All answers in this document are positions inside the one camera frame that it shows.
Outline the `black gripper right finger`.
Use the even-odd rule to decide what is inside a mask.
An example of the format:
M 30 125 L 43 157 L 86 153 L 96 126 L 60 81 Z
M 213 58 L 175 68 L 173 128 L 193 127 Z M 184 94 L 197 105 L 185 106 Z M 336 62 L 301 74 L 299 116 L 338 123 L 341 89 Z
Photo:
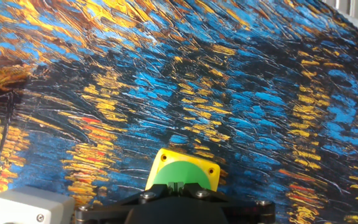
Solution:
M 269 200 L 240 200 L 202 188 L 199 184 L 185 184 L 180 189 L 181 197 L 201 203 L 207 214 L 218 215 L 230 224 L 274 224 L 275 203 Z

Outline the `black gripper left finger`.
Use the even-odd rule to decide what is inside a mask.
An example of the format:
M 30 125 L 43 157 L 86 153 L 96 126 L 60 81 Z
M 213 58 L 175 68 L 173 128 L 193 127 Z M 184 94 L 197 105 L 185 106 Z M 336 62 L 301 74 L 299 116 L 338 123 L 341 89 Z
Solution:
M 75 224 L 125 223 L 130 211 L 140 205 L 174 196 L 178 184 L 153 184 L 148 190 L 139 192 L 111 205 L 81 205 L 75 210 Z

